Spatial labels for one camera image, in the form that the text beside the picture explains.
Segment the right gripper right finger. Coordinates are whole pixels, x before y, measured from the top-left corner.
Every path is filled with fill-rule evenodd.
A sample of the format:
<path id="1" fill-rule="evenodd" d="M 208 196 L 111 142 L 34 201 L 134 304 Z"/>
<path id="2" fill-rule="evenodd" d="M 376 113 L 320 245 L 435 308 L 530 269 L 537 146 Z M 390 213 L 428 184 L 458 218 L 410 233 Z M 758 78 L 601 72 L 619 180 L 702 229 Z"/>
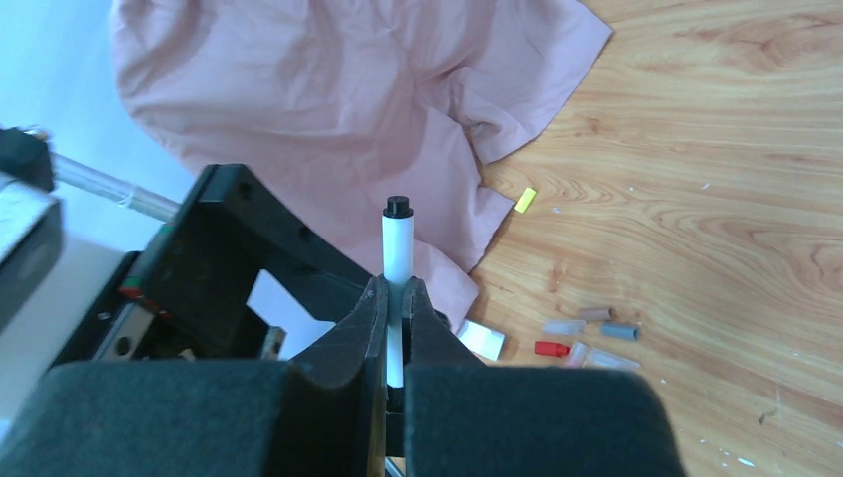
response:
<path id="1" fill-rule="evenodd" d="M 411 360 L 404 451 L 411 476 L 681 476 L 665 408 L 617 369 L 449 362 L 426 344 L 442 322 L 424 282 L 407 284 Z"/>

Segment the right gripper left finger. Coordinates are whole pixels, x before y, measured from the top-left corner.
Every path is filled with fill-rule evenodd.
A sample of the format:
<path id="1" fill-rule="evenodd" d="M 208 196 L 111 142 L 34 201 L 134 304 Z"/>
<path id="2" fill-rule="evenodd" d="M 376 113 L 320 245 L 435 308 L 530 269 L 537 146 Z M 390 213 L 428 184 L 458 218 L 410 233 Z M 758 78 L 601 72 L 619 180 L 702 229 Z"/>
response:
<path id="1" fill-rule="evenodd" d="M 289 362 L 82 362 L 49 371 L 5 476 L 381 476 L 387 284 Z"/>

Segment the brown translucent pen cap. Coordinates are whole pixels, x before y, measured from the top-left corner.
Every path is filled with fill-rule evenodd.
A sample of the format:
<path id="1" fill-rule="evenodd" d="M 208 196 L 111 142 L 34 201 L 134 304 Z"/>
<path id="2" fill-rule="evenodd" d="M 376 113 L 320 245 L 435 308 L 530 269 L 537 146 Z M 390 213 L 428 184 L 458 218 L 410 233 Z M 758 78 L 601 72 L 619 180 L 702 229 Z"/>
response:
<path id="1" fill-rule="evenodd" d="M 614 319 L 614 310 L 611 306 L 582 308 L 577 313 L 577 319 L 586 322 L 604 322 Z"/>

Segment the red pen cap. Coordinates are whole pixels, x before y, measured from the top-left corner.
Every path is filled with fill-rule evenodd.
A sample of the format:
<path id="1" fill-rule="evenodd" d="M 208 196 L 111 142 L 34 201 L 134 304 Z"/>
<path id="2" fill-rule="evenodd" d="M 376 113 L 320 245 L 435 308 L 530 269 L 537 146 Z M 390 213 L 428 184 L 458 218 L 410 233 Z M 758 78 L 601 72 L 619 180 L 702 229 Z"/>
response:
<path id="1" fill-rule="evenodd" d="M 538 356 L 563 358 L 570 352 L 570 347 L 558 342 L 551 341 L 535 341 L 534 354 Z"/>

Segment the clear translucent pen cap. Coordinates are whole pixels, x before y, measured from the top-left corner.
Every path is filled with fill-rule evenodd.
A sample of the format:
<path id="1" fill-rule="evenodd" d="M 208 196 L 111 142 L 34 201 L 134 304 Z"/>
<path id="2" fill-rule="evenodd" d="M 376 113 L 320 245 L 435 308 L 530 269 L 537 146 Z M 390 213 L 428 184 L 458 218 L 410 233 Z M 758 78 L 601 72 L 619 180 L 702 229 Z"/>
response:
<path id="1" fill-rule="evenodd" d="M 552 335 L 577 336 L 584 332 L 587 325 L 583 320 L 551 320 L 542 326 L 542 332 Z"/>

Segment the black cap marker pen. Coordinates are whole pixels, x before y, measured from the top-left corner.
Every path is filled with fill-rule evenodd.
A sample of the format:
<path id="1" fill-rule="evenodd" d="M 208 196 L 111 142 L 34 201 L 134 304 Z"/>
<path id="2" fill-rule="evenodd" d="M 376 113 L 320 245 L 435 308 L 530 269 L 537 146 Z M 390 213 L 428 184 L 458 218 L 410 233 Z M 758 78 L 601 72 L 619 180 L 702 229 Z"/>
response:
<path id="1" fill-rule="evenodd" d="M 414 211 L 405 196 L 391 196 L 382 212 L 383 276 L 388 284 L 386 382 L 404 385 L 402 306 L 414 274 Z"/>

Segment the yellow pen cap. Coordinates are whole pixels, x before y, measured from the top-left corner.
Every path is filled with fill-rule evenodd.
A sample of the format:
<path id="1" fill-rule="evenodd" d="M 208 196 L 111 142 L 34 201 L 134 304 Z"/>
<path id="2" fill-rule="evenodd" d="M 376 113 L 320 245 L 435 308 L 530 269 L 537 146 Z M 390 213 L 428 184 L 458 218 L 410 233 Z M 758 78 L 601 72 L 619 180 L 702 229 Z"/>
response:
<path id="1" fill-rule="evenodd" d="M 528 210 L 536 196 L 537 191 L 535 189 L 530 187 L 526 188 L 519 197 L 519 199 L 516 201 L 514 211 L 519 214 L 524 214 Z"/>

